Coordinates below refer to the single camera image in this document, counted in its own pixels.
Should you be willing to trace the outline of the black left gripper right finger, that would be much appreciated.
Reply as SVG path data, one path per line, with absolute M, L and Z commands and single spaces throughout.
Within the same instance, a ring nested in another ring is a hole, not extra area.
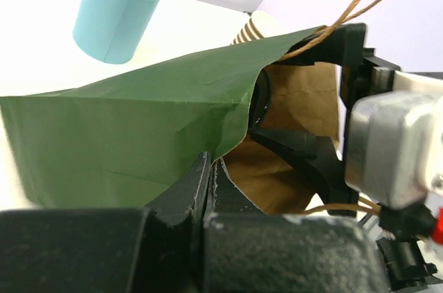
M 215 162 L 204 219 L 205 292 L 387 292 L 375 244 L 348 217 L 266 215 Z

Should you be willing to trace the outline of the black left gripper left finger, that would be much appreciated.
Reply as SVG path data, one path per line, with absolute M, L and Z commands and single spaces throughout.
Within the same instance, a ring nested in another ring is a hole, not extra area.
M 1 213 L 2 292 L 197 292 L 211 158 L 136 208 Z

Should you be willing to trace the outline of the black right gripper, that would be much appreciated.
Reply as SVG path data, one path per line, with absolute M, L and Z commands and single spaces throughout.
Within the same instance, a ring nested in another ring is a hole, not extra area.
M 392 91 L 394 74 L 401 70 L 400 66 L 377 57 L 374 48 L 365 47 L 366 32 L 364 23 L 342 25 L 314 47 L 295 57 L 275 61 L 275 64 L 289 66 L 311 66 L 316 62 L 340 66 L 338 96 L 346 109 L 342 133 L 344 162 L 355 103 Z M 329 137 L 284 129 L 260 129 L 251 132 L 250 137 L 300 171 L 324 203 L 346 202 L 344 165 Z

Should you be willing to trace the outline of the brown paper bag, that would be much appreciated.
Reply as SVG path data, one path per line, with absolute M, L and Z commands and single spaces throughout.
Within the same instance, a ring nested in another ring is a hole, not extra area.
M 46 208 L 142 206 L 208 153 L 264 212 L 302 212 L 315 188 L 250 133 L 284 129 L 338 140 L 337 65 L 275 64 L 319 44 L 317 34 L 193 53 L 77 89 L 3 97 L 27 198 Z M 262 69 L 271 104 L 260 127 L 248 130 Z

